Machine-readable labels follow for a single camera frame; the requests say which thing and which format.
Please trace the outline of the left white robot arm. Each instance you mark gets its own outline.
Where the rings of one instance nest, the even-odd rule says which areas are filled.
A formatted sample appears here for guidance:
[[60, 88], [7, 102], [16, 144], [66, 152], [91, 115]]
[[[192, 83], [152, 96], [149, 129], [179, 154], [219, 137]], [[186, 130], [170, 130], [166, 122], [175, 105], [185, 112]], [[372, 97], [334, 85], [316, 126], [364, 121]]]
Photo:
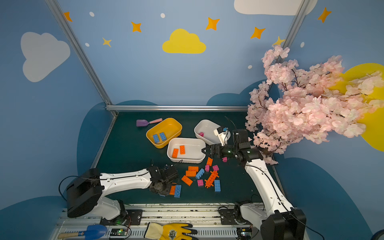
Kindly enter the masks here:
[[172, 183], [179, 178], [173, 165], [160, 169], [154, 165], [139, 171], [107, 174], [97, 168], [76, 176], [66, 187], [67, 216], [79, 218], [85, 215], [117, 220], [126, 216], [123, 201], [112, 200], [109, 195], [135, 189], [149, 189], [152, 193], [167, 196]]

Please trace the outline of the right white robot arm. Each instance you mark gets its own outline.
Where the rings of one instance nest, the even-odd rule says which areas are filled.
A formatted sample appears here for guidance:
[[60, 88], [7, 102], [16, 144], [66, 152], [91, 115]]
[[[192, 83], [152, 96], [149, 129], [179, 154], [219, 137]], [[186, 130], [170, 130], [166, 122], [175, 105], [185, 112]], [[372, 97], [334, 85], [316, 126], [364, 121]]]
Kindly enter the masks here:
[[232, 145], [228, 144], [227, 128], [218, 127], [213, 133], [220, 143], [202, 149], [202, 153], [210, 158], [236, 158], [251, 177], [265, 206], [262, 211], [255, 204], [241, 204], [241, 218], [256, 227], [264, 240], [304, 239], [306, 215], [283, 195], [267, 168], [266, 158], [251, 146], [247, 130], [233, 131]]

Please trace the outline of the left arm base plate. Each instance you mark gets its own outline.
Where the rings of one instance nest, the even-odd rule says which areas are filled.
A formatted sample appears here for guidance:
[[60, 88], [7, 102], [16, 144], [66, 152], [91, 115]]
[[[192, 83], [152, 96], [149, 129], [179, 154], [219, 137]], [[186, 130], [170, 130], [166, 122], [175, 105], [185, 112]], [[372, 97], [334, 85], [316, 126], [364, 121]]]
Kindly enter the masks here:
[[142, 215], [143, 210], [126, 210], [124, 214], [113, 220], [102, 218], [100, 224], [104, 226], [138, 226], [141, 223]]

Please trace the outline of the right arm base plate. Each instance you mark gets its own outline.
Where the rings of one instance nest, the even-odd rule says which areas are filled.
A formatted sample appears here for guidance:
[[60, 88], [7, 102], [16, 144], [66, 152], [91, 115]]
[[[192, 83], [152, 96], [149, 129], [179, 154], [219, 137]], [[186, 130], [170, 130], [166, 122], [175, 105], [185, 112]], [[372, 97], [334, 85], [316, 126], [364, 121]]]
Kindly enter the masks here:
[[251, 225], [245, 220], [239, 210], [236, 209], [219, 209], [220, 221], [222, 225]]

